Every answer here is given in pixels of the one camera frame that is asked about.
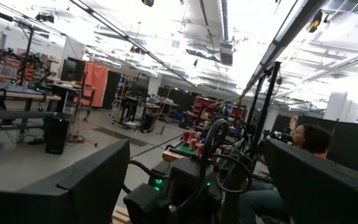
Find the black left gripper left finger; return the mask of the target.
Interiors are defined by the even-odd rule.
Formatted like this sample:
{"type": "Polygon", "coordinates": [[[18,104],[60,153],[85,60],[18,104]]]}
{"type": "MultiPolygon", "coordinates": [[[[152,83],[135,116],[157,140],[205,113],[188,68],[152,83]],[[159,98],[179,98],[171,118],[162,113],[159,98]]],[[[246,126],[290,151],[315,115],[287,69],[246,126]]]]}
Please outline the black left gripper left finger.
{"type": "Polygon", "coordinates": [[[120,140],[16,191],[0,191],[0,224],[109,223],[126,177],[120,140]]]}

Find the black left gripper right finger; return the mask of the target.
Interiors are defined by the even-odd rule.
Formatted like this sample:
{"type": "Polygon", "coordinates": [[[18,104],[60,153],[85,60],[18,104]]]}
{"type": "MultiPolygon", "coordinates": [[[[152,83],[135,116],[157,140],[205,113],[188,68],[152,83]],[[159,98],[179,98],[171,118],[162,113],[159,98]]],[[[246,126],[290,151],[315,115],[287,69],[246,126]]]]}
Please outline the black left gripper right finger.
{"type": "Polygon", "coordinates": [[[276,139],[264,158],[295,223],[358,223],[358,171],[276,139]]]}

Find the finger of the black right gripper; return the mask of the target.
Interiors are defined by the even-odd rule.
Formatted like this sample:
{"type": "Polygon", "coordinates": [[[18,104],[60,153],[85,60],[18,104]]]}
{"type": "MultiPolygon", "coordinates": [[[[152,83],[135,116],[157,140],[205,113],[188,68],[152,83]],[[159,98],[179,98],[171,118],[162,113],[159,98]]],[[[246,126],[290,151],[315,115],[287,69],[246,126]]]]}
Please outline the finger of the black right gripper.
{"type": "Polygon", "coordinates": [[[170,201],[149,184],[140,184],[124,197],[132,224],[169,224],[170,201]]]}

